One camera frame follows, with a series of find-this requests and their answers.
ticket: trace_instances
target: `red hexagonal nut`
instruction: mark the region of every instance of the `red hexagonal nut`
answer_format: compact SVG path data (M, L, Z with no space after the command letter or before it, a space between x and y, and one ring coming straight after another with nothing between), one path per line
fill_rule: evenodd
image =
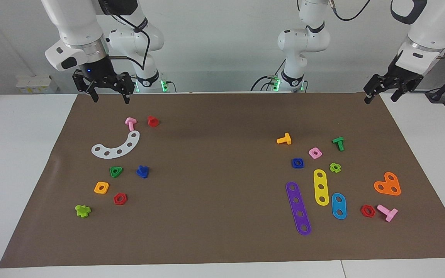
M363 205L362 206L362 214L365 217L374 217L375 215L375 209L371 205Z
M150 127L157 127L159 125L159 120L154 116L148 116L147 117L147 124L150 125Z
M127 202L128 197L127 194L124 193L118 193L116 194L116 196L113 198L114 203L117 205L123 205Z

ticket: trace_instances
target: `pink t-shaped peg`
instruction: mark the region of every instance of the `pink t-shaped peg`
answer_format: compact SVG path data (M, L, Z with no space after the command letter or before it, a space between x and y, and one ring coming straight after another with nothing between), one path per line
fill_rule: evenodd
M136 124L136 119L128 117L125 121L125 125L128 125L128 128L130 129L130 131L133 131L133 125Z
M396 215L396 213L397 213L397 209L388 210L383 205L378 205L377 209L380 210L380 212L382 212L382 213L384 213L386 215L386 221L387 222L390 222L394 218L394 215Z

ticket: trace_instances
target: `green led light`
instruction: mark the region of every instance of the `green led light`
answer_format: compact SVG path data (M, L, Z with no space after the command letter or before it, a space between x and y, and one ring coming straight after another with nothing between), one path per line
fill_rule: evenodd
M168 84L166 84L166 82L164 80L161 80L161 86L162 86L162 91L163 92L168 92L169 91Z
M277 82L274 83L274 86L272 87L272 90L275 91L275 92L279 91L279 85L281 85L281 80L276 79L276 81Z

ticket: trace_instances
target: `blue square nut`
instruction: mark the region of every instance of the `blue square nut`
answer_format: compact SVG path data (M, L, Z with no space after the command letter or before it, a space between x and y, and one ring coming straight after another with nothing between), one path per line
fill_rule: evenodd
M142 178L147 178L149 176L149 167L148 166L138 166L138 170L136 174Z
M293 158L293 160L291 161L291 166L293 166L293 168L295 169L302 169L303 167L305 167L305 164L303 163L302 158Z

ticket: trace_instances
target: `white curved strip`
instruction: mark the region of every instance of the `white curved strip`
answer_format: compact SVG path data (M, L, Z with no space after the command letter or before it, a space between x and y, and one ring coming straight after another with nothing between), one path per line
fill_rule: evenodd
M122 157L129 153L138 143L140 132L134 130L128 134L128 138L121 146L116 148L106 148L103 144L97 144L92 147L92 153L98 158L113 159Z

